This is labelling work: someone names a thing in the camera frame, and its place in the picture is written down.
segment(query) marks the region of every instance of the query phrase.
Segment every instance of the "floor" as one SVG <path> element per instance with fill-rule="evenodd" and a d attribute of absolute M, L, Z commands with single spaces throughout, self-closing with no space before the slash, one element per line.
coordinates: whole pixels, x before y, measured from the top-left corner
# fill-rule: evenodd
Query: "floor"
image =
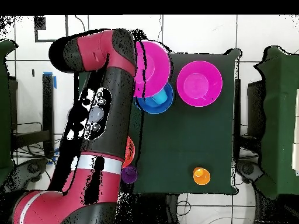
<path fill-rule="evenodd" d="M 246 88 L 250 82 L 261 79 L 253 67 L 263 57 L 267 46 L 278 45 L 290 53 L 299 50 L 299 17 L 290 15 L 124 15 L 124 16 L 68 16 L 68 35 L 84 29 L 125 28 L 141 29 L 150 40 L 158 40 L 173 52 L 222 54 L 230 48 L 240 48 L 239 64 L 241 79 L 241 133 L 246 133 L 247 101 Z M 39 39 L 55 40 L 66 35 L 65 16 L 46 16 L 46 30 L 39 30 Z M 9 73 L 16 76 L 18 88 L 18 123 L 42 121 L 43 72 L 52 72 L 57 77 L 54 90 L 54 132 L 56 145 L 64 130 L 68 110 L 73 104 L 74 84 L 71 74 L 57 71 L 48 60 L 50 42 L 34 42 L 33 16 L 17 16 L 6 33 L 0 31 L 0 39 L 15 40 L 16 51 L 7 56 Z M 20 125 L 18 132 L 37 131 L 38 124 Z M 27 154 L 15 153 L 16 163 L 22 163 Z M 245 150 L 241 155 L 250 155 Z M 47 165 L 51 177 L 52 164 Z M 50 179 L 44 173 L 37 183 L 29 188 L 46 189 Z M 181 194 L 178 205 L 180 224 L 253 224 L 255 197 L 251 185 L 242 183 L 238 175 L 235 185 L 237 195 Z"/>

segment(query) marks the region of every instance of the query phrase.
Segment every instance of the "magenta bowl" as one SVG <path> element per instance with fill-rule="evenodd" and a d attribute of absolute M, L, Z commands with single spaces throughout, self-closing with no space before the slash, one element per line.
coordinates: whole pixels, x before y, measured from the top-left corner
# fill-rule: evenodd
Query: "magenta bowl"
<path fill-rule="evenodd" d="M 147 62 L 145 83 L 142 75 L 145 68 L 143 49 L 141 44 L 136 42 L 137 72 L 135 75 L 134 96 L 142 97 L 144 85 L 146 85 L 144 97 L 150 97 L 159 93 L 167 84 L 171 73 L 171 62 L 168 52 L 159 43 L 144 40 L 142 44 Z"/>
<path fill-rule="evenodd" d="M 205 107 L 220 95 L 222 77 L 207 61 L 193 61 L 183 67 L 176 81 L 179 96 L 193 107 Z"/>

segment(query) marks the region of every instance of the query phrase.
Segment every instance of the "blue cup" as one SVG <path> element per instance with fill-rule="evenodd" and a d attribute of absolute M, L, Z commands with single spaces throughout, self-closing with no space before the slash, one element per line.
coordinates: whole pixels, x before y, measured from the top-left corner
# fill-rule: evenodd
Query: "blue cup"
<path fill-rule="evenodd" d="M 135 105 L 146 113 L 159 114 L 166 111 L 173 102 L 173 89 L 169 83 L 157 94 L 146 98 L 135 98 Z"/>

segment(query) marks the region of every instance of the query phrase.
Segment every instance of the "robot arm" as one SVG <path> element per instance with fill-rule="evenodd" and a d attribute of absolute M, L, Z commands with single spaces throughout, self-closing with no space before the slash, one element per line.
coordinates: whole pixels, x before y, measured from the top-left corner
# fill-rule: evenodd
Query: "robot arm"
<path fill-rule="evenodd" d="M 13 224 L 112 224 L 116 214 L 133 99 L 133 38 L 116 29 L 65 41 L 51 46 L 52 64 L 92 72 L 69 113 L 48 190 L 23 194 L 11 210 Z"/>

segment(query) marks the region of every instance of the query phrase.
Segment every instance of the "dark green panel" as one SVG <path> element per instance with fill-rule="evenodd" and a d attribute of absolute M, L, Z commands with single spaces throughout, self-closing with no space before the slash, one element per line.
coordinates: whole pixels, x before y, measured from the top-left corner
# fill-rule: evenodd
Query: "dark green panel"
<path fill-rule="evenodd" d="M 262 139 L 262 169 L 265 175 L 257 188 L 268 198 L 299 194 L 299 177 L 292 169 L 296 90 L 299 88 L 299 56 L 267 50 L 266 61 L 258 65 L 266 82 L 264 111 L 266 131 Z"/>
<path fill-rule="evenodd" d="M 239 50 L 233 50 L 228 55 L 171 54 L 174 67 L 170 84 L 175 91 L 175 99 L 165 113 L 145 113 L 134 192 L 236 193 L 231 186 L 231 156 L 234 63 L 238 56 Z M 187 105 L 176 91 L 179 71 L 195 60 L 214 64 L 222 75 L 222 92 L 207 107 Z M 131 112 L 134 124 L 130 123 L 129 136 L 138 146 L 139 129 L 136 126 L 140 126 L 141 114 L 134 105 Z M 205 186 L 193 181 L 193 169 L 197 166 L 211 173 L 211 181 Z"/>
<path fill-rule="evenodd" d="M 15 48 L 15 44 L 10 40 L 0 41 L 0 186 L 13 169 L 11 160 L 11 101 L 5 58 Z"/>

